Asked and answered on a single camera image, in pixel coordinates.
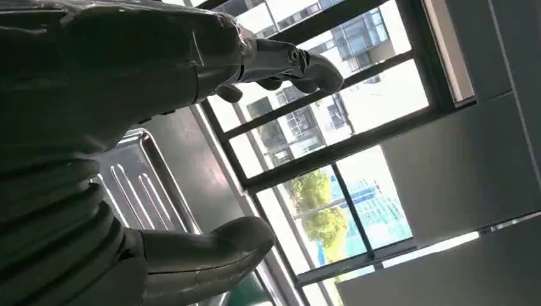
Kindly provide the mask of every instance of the green tree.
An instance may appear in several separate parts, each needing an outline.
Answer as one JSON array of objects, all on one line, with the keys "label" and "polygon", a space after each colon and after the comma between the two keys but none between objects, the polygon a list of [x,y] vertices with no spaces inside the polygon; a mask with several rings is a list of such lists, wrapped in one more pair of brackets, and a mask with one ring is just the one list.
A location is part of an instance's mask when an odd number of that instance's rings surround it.
[{"label": "green tree", "polygon": [[343,242],[348,232],[348,221],[339,207],[313,211],[330,202],[330,178],[316,170],[295,178],[290,184],[297,213],[305,213],[302,227],[310,240],[320,241],[329,262],[343,258]]}]

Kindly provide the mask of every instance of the stainless steel tray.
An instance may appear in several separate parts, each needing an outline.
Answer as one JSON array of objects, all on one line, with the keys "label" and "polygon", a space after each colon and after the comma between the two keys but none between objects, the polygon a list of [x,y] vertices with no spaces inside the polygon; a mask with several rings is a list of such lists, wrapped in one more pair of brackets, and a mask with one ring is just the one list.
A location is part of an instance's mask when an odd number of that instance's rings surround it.
[{"label": "stainless steel tray", "polygon": [[107,191],[115,216],[129,228],[200,233],[152,135],[129,131],[117,147],[96,158],[93,182]]}]

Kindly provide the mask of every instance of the white wall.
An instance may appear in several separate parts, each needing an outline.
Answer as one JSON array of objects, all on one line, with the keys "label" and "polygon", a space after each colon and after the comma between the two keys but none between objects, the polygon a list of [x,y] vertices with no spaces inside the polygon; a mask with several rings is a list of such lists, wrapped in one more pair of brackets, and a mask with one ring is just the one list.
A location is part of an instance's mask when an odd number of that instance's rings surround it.
[{"label": "white wall", "polygon": [[541,166],[541,2],[489,1],[531,154]]},{"label": "white wall", "polygon": [[541,209],[488,2],[447,4],[480,101],[382,145],[419,245]]},{"label": "white wall", "polygon": [[534,306],[541,218],[509,226],[454,249],[339,283],[346,306]]},{"label": "white wall", "polygon": [[511,89],[488,0],[446,0],[479,103]]}]

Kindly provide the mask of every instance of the window frame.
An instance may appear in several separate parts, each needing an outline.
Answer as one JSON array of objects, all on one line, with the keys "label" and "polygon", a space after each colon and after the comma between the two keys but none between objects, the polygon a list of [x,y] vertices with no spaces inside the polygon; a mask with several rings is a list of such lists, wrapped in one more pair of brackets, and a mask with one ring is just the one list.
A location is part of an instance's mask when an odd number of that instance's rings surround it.
[{"label": "window frame", "polygon": [[[199,6],[199,8],[211,10],[227,1],[228,0],[208,0]],[[325,31],[329,31],[337,26],[340,26],[343,23],[360,16],[362,13],[373,11],[386,2],[387,0],[336,1],[334,6],[327,9],[322,9],[322,11],[313,14],[306,20],[293,24],[269,38],[287,41],[298,45]],[[369,131],[352,135],[346,140],[328,145],[320,150],[310,152],[297,159],[287,161],[284,164],[277,165],[275,168],[269,169],[266,164],[262,164],[263,172],[261,174],[247,178],[235,152],[233,151],[230,140],[245,133],[250,135],[250,132],[257,127],[272,122],[289,113],[300,110],[305,106],[309,106],[315,101],[330,96],[331,94],[316,91],[293,102],[286,103],[279,108],[250,121],[246,121],[245,119],[243,120],[241,118],[241,124],[228,131],[223,131],[223,128],[220,126],[218,118],[216,117],[216,114],[214,113],[208,99],[201,103],[207,120],[209,121],[211,128],[214,130],[216,138],[222,146],[225,156],[227,157],[233,172],[237,176],[239,184],[252,199],[260,216],[267,222],[269,220],[260,200],[258,199],[258,192],[266,189],[275,190],[275,188],[277,188],[276,186],[279,184],[294,179],[299,175],[307,174],[324,166],[330,165],[332,167],[344,195],[345,202],[348,209],[352,213],[353,220],[355,221],[355,225],[357,226],[357,230],[361,235],[367,252],[318,268],[315,268],[312,264],[310,271],[297,275],[293,272],[280,241],[277,241],[277,252],[286,264],[286,269],[294,282],[295,288],[300,293],[301,298],[307,305],[309,304],[302,290],[304,286],[321,283],[325,279],[355,271],[365,266],[374,265],[379,267],[381,262],[387,258],[405,254],[416,249],[412,238],[386,245],[375,250],[372,248],[372,245],[366,235],[366,231],[361,224],[359,213],[354,206],[352,196],[346,187],[346,183],[344,182],[344,178],[338,166],[336,165],[336,161],[378,145],[379,143],[392,138],[393,136],[399,135],[413,128],[422,126],[436,119],[440,119],[451,113],[457,112],[462,108],[475,104],[475,100],[470,100],[468,103],[458,106],[454,101],[443,62],[440,59],[440,52],[436,45],[436,39],[433,36],[428,15],[425,12],[423,1],[396,0],[396,4],[411,44],[411,50],[402,54],[396,54],[386,61],[373,64],[366,69],[355,72],[353,75],[345,79],[345,83],[341,89],[348,88],[361,82],[370,82],[380,73],[383,73],[384,71],[406,61],[414,60],[422,85],[426,92],[427,100],[429,102],[428,107],[378,126]],[[235,106],[233,107],[235,108],[237,114],[239,114],[240,108]],[[298,236],[299,234],[297,232],[297,227],[294,225],[294,219],[296,219],[297,216],[290,215],[285,211],[284,213],[286,214],[286,218],[291,219],[288,220],[288,222],[293,222],[293,233]],[[298,237],[297,240],[301,248],[306,248]]]}]

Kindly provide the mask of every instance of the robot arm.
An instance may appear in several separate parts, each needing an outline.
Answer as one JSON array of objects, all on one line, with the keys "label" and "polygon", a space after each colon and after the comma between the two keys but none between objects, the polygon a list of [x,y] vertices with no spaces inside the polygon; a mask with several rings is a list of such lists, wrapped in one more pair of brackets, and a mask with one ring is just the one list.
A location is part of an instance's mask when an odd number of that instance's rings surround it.
[{"label": "robot arm", "polygon": [[325,58],[232,17],[156,1],[0,4],[2,305],[186,305],[231,290],[274,243],[258,218],[208,235],[123,228],[92,158],[133,125],[233,84],[337,91]]}]

